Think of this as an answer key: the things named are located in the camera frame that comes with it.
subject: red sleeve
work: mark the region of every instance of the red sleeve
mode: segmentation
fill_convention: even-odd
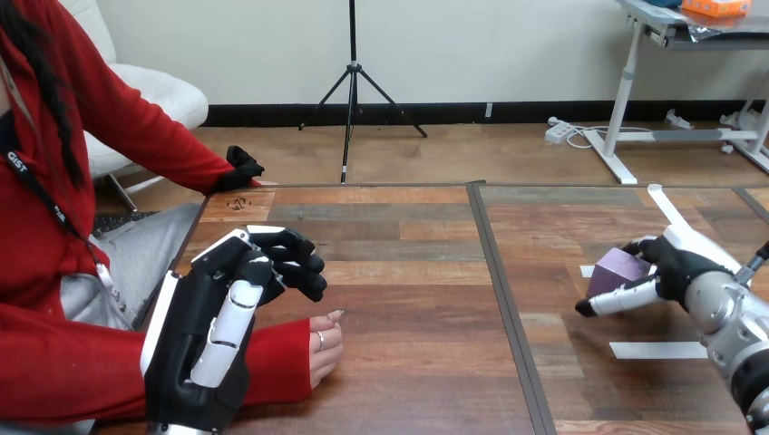
[[[160,106],[126,85],[104,62],[93,42],[57,1],[46,1],[48,21],[83,127],[101,142],[185,188],[208,194],[232,170]]]
[[[308,320],[253,334],[247,404],[309,396],[308,336]],[[0,304],[0,421],[142,418],[143,343],[141,333],[52,320]]]

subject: white chair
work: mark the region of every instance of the white chair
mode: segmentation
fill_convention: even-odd
[[[96,0],[60,0],[60,2],[91,37],[104,61],[124,82],[141,91],[142,98],[158,104],[173,120],[190,130],[199,127],[206,120],[209,115],[209,102],[203,92],[195,86],[165,72],[117,63],[115,45]],[[99,142],[88,132],[85,133],[85,139],[91,178],[106,178],[118,189],[126,205],[135,211],[136,206],[114,176],[115,171],[131,165],[132,162]]]

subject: gray pants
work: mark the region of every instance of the gray pants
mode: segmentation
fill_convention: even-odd
[[[119,298],[91,275],[62,279],[62,305],[67,318],[115,329],[131,329],[143,302],[165,275],[200,206],[189,204],[131,222],[91,241],[110,258],[110,273]],[[30,428],[0,423],[0,434],[85,435],[93,421],[61,428]]]

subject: orange box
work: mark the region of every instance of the orange box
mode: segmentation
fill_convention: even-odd
[[[684,0],[681,8],[710,16],[738,16],[750,12],[753,0]]]

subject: chair leg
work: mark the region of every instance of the chair leg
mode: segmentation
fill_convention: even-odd
[[[110,174],[106,176],[104,179],[107,180],[107,184],[111,185],[113,189],[117,190],[118,196],[120,196],[121,201],[123,204],[126,205],[132,212],[138,211],[136,208],[136,204],[133,203],[131,200],[131,197],[128,196],[128,194],[125,192],[125,189],[122,188],[120,183],[118,182],[118,179],[115,178],[114,175]]]

